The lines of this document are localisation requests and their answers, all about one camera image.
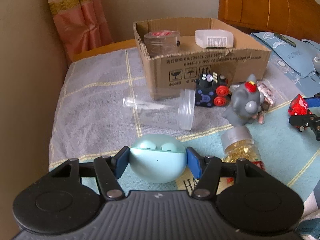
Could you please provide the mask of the brown cardboard box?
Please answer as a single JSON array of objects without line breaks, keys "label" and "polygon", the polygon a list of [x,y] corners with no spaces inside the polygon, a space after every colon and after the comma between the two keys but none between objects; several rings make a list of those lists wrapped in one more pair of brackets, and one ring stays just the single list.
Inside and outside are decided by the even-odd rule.
[{"label": "brown cardboard box", "polygon": [[[195,42],[198,29],[221,29],[234,35],[234,46],[223,49],[202,49]],[[152,31],[178,31],[180,49],[175,54],[151,57],[144,36]],[[263,78],[271,51],[250,35],[215,18],[164,18],[137,21],[133,32],[143,63],[149,89],[194,89],[194,80],[201,74],[217,74],[228,84],[246,81],[250,74]]]}]

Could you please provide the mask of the clear round case red label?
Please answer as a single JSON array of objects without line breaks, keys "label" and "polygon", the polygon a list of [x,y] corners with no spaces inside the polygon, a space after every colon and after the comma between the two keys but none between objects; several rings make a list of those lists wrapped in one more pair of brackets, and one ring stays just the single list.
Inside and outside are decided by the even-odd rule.
[{"label": "clear round case red label", "polygon": [[177,54],[180,50],[180,32],[151,31],[144,35],[144,43],[151,57]]}]

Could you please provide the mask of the red toy block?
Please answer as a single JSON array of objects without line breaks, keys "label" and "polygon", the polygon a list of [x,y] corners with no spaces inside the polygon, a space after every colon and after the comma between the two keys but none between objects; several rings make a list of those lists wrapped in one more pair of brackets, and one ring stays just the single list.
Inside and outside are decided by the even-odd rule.
[{"label": "red toy block", "polygon": [[307,115],[308,104],[306,100],[298,94],[290,103],[288,113],[292,115]]}]

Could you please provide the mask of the pink candy wrapper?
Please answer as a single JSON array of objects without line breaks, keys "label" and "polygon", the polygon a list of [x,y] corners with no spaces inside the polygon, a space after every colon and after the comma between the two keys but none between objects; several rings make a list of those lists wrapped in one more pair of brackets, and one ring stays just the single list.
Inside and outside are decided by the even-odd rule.
[{"label": "pink candy wrapper", "polygon": [[272,90],[270,88],[268,88],[267,85],[265,85],[261,81],[257,82],[257,87],[258,87],[259,91],[263,93],[263,95],[265,97],[265,101],[270,106],[274,106],[274,104],[276,103],[276,98],[275,98],[274,93],[272,92]]}]

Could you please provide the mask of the black toy train red wheels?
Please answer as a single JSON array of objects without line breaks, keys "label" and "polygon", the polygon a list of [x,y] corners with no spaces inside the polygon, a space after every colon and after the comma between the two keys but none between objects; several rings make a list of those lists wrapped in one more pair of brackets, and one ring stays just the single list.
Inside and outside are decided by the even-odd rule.
[{"label": "black toy train red wheels", "polygon": [[225,76],[216,72],[201,74],[195,83],[195,106],[210,108],[226,105],[229,87]]}]

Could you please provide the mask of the light blue floral pillow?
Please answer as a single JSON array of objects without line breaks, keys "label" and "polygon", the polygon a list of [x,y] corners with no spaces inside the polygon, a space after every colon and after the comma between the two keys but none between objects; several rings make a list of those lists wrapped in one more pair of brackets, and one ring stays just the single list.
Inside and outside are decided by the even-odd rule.
[{"label": "light blue floral pillow", "polygon": [[313,59],[319,57],[319,43],[286,35],[285,38],[296,45],[293,47],[268,31],[251,33],[251,36],[271,50],[270,62],[305,95],[319,92],[319,73],[313,65]]}]

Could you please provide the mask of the white plastic box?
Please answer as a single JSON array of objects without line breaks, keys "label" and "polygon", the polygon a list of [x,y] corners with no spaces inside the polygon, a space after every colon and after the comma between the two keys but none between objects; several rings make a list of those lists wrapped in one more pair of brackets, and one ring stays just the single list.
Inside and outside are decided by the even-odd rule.
[{"label": "white plastic box", "polygon": [[195,31],[195,42],[203,48],[233,48],[234,35],[221,29],[204,29]]}]

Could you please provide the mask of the pink beige curtain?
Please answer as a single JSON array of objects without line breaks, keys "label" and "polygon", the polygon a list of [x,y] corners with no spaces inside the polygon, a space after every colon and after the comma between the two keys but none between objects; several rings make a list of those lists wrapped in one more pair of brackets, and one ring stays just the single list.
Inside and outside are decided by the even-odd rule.
[{"label": "pink beige curtain", "polygon": [[48,0],[69,62],[73,56],[112,44],[101,0]]}]

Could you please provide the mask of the light blue earbuds case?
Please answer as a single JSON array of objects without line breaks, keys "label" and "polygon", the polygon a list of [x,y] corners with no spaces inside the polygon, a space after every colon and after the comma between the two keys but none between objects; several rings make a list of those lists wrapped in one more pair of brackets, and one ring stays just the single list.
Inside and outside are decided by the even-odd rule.
[{"label": "light blue earbuds case", "polygon": [[183,174],[186,148],[179,140],[164,134],[147,134],[130,147],[132,171],[150,183],[169,183]]}]

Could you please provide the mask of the grey cartoon figurine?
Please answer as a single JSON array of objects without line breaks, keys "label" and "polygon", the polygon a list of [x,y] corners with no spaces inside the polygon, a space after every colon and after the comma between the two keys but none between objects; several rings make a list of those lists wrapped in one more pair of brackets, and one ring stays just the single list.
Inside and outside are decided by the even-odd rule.
[{"label": "grey cartoon figurine", "polygon": [[244,126],[261,111],[265,97],[257,87],[257,78],[251,74],[231,96],[231,100],[222,116],[234,126]]}]

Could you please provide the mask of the wooden headboard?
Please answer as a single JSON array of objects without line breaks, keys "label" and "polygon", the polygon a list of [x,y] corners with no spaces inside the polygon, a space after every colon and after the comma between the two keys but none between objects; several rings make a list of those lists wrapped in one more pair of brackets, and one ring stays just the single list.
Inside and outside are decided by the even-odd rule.
[{"label": "wooden headboard", "polygon": [[219,0],[218,19],[235,27],[319,42],[315,0]]}]

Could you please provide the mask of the clear plastic jar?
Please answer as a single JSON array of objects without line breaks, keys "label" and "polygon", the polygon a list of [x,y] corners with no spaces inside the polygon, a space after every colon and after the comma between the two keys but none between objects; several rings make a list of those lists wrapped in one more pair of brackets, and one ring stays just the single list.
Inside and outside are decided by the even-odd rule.
[{"label": "clear plastic jar", "polygon": [[133,86],[125,90],[121,113],[137,125],[192,129],[195,91],[192,89]]}]

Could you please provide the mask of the pill bottle silver cap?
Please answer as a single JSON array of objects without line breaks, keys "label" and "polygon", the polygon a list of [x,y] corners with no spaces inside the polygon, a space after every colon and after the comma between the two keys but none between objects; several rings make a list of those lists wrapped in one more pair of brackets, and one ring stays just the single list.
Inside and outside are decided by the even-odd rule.
[{"label": "pill bottle silver cap", "polygon": [[236,163],[245,158],[265,170],[260,152],[246,126],[233,127],[221,135],[221,143],[225,153],[223,162]]}]

